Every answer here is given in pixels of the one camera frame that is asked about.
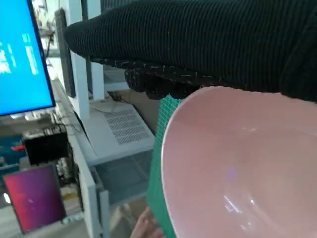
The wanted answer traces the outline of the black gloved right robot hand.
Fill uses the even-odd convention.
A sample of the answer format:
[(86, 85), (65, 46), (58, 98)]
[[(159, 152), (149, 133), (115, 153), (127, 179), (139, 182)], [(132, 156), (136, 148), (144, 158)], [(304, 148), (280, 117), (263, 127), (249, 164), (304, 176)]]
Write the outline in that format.
[(69, 25), (64, 38), (154, 100), (207, 86), (317, 100), (314, 0), (138, 0)]

